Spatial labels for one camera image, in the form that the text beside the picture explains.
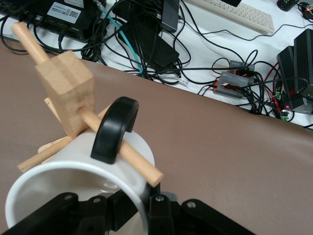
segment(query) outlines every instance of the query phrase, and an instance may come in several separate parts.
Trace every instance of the screw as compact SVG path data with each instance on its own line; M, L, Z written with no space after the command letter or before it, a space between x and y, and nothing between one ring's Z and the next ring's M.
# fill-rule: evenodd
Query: screw
M69 199L71 199L73 196L72 195L66 195L65 197L64 197L64 200L69 200Z
M188 203L187 203L187 207L189 207L189 208L196 208L196 203L194 203L194 202L188 202Z
M161 202L161 201L163 201L163 200L164 200L164 197L163 197L163 196L161 196L161 195L156 196L156 201Z

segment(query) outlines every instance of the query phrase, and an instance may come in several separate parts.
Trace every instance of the router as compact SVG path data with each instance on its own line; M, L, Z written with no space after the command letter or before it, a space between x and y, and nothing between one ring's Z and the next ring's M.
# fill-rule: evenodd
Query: router
M0 0L0 13L7 15L25 5L24 0ZM65 36L86 42L92 35L95 20L102 14L92 0L34 0L23 11L12 16L20 19L27 11L30 23L59 34L66 27Z

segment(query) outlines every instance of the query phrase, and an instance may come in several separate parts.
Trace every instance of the black mug handle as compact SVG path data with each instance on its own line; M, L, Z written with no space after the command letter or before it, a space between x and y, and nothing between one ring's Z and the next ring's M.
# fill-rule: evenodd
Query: black mug handle
M110 106L99 126L93 143L91 157L113 164L125 131L133 130L138 113L138 101L120 97Z

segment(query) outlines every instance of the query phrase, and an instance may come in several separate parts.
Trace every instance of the white keyboard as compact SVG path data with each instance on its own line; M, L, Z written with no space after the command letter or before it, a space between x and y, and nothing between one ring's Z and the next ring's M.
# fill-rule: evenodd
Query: white keyboard
M260 33L272 34L275 32L271 15L242 2L237 7L234 7L221 0L186 1Z

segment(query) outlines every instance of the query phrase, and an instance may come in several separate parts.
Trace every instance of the brown table surface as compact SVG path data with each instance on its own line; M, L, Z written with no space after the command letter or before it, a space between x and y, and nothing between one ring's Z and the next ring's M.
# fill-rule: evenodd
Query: brown table surface
M16 165L65 136L28 55L0 46L0 232ZM312 234L313 133L96 63L96 110L139 101L134 125L164 172L162 191L197 198L259 235Z

